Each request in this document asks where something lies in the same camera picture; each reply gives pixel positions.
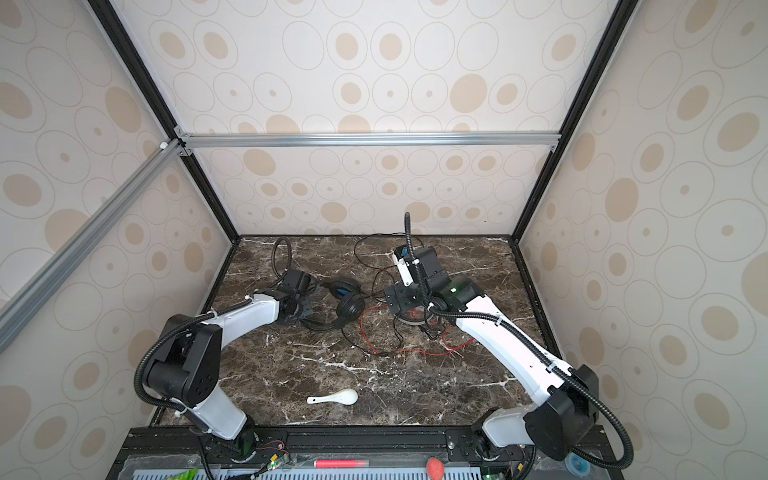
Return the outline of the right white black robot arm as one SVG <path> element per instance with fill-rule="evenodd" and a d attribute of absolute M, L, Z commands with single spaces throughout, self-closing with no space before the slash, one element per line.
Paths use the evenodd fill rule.
<path fill-rule="evenodd" d="M 433 248 L 401 245 L 392 259 L 400 280 L 385 290 L 391 312 L 399 316 L 422 308 L 427 317 L 449 321 L 483 345 L 531 400 L 521 407 L 498 408 L 477 422 L 475 437 L 483 455 L 520 445 L 533 446 L 554 460 L 575 454 L 605 469 L 623 470 L 632 464 L 631 437 L 600 400 L 593 370 L 586 365 L 573 368 L 535 343 L 473 280 L 449 275 Z M 599 419 L 619 437 L 622 455 L 617 460 L 600 459 L 580 446 Z"/>

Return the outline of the black blue headphones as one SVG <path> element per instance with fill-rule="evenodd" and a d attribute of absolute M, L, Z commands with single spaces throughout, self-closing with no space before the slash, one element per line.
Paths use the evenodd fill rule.
<path fill-rule="evenodd" d="M 336 318 L 331 322 L 319 322 L 300 318 L 299 322 L 311 331 L 326 332 L 342 330 L 350 322 L 358 320 L 366 307 L 366 295 L 359 281 L 352 277 L 340 276 L 320 283 L 337 301 Z"/>

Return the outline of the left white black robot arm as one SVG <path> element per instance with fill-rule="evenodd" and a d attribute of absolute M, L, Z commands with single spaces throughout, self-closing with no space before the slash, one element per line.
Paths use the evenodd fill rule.
<path fill-rule="evenodd" d="M 206 434 L 225 441 L 242 437 L 248 416 L 220 387 L 221 352 L 258 328 L 299 318 L 312 284 L 309 274 L 290 269 L 220 312 L 170 317 L 136 368 L 135 393 L 146 404 L 187 417 Z"/>

